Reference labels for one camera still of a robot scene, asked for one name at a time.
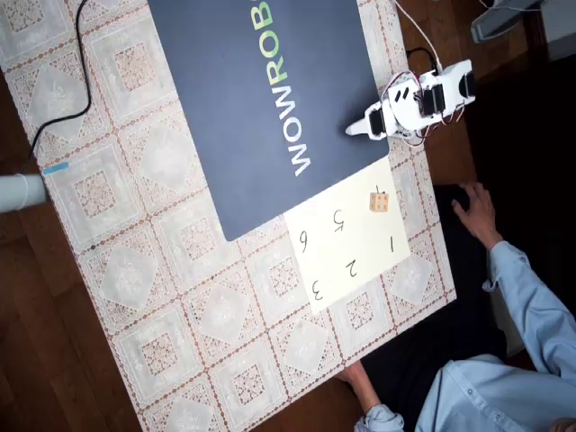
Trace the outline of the person left hand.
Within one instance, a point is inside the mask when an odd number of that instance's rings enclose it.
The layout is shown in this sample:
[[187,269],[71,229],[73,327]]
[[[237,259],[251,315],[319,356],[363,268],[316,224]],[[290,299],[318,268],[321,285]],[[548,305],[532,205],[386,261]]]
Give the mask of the person left hand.
[[338,373],[337,378],[351,386],[364,414],[381,403],[360,360]]

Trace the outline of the person right hand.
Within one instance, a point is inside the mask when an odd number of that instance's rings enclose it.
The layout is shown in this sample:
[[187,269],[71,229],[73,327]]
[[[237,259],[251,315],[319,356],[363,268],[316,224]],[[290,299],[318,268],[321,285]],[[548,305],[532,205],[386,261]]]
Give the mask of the person right hand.
[[465,183],[459,186],[466,192],[469,208],[463,209],[461,204],[452,200],[452,208],[460,222],[478,239],[488,252],[503,240],[496,228],[496,212],[490,192],[481,183]]

